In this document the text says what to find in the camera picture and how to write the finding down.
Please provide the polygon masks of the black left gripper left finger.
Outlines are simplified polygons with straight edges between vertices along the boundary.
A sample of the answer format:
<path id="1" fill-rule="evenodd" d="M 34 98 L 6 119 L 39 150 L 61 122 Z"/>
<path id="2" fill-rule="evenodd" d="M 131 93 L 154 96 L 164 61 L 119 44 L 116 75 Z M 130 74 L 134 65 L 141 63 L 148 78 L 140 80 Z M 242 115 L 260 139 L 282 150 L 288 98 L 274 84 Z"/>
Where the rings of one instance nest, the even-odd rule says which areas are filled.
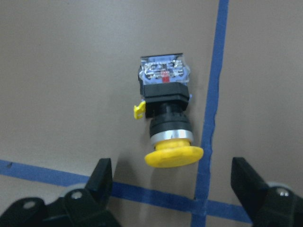
<path id="1" fill-rule="evenodd" d="M 113 188 L 111 159 L 101 158 L 87 183 L 46 204 L 38 197 L 12 203 L 0 216 L 2 227 L 119 227 L 107 209 Z"/>

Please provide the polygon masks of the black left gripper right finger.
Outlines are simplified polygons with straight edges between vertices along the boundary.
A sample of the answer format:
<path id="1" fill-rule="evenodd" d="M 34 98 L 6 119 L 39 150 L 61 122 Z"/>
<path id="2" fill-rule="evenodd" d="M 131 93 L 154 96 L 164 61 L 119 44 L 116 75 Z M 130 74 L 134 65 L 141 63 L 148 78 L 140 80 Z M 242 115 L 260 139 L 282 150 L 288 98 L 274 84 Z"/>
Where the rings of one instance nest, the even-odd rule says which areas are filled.
<path id="1" fill-rule="evenodd" d="M 234 157 L 231 187 L 254 227 L 301 227 L 303 198 L 281 183 L 267 183 L 243 157 Z"/>

